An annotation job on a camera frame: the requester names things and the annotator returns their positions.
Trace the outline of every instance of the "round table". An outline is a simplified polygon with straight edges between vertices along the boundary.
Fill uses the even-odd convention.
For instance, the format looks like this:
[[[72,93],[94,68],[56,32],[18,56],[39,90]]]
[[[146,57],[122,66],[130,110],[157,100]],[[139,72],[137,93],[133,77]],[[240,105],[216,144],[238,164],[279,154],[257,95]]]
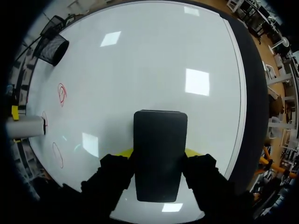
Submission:
[[[186,148],[211,154],[230,177],[248,92],[243,55],[221,14],[180,2],[135,1],[90,14],[60,35],[69,48],[56,67],[37,61],[27,104],[27,115],[46,120],[46,134],[29,140],[58,184],[80,191],[101,158],[132,148],[133,115],[142,109],[186,113]],[[203,215],[183,175],[172,205],[137,201],[133,177],[111,213],[133,223]]]

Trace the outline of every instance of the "black chair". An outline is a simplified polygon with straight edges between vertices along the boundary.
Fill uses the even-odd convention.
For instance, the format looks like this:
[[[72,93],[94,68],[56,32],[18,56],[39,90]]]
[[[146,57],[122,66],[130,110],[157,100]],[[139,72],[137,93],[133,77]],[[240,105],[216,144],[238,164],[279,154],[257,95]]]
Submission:
[[[41,32],[41,39],[34,50],[36,56],[56,66],[69,47],[69,41],[59,35],[65,27],[65,20],[54,16]]]

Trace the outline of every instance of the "black mesh cup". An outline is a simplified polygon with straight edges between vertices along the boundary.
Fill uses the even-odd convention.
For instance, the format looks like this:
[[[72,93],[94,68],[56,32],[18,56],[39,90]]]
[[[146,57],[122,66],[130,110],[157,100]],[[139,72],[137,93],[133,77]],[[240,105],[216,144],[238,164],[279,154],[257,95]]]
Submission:
[[[63,58],[69,43],[59,34],[43,36],[35,49],[34,56],[56,66]]]

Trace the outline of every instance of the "red scribble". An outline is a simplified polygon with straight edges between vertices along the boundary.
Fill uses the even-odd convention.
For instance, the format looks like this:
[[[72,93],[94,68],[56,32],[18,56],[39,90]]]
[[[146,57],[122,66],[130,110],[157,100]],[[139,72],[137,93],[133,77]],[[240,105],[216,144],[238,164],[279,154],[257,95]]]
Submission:
[[[57,159],[57,156],[56,156],[56,153],[55,153],[55,150],[54,150],[54,145],[56,146],[56,148],[57,148],[57,150],[58,150],[58,152],[59,152],[59,155],[60,155],[60,158],[61,158],[61,165],[60,165],[60,168],[62,169],[62,168],[64,167],[64,160],[62,159],[62,156],[61,156],[61,153],[60,153],[60,150],[59,150],[58,146],[56,145],[55,142],[53,142],[52,147],[53,147],[53,152],[54,152],[55,158]]]
[[[66,98],[66,89],[62,83],[58,84],[58,96],[60,100],[61,107],[64,106],[64,100]]]
[[[43,111],[43,113],[42,113],[42,118],[45,120],[45,127],[47,127],[48,126],[48,118],[47,118],[45,111]]]

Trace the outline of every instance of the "yellow clamp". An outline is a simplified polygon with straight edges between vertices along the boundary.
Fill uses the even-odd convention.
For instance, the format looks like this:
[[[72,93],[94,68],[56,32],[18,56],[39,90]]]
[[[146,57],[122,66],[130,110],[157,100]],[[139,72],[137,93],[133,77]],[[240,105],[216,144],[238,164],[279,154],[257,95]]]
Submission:
[[[122,153],[119,153],[119,154],[117,154],[117,155],[121,155],[121,156],[124,156],[124,157],[128,157],[128,158],[129,158],[129,157],[131,156],[132,152],[133,152],[133,148],[130,148],[130,149],[128,149],[128,150],[126,150],[126,151],[123,151]],[[188,148],[185,149],[185,153],[186,153],[186,155],[187,155],[188,157],[196,156],[196,155],[202,155],[202,154],[197,153],[197,152],[195,152],[195,151],[193,151],[193,150],[191,150],[191,149],[188,149]]]
[[[12,114],[14,120],[19,120],[18,106],[15,106],[15,105],[11,106],[11,114]]]

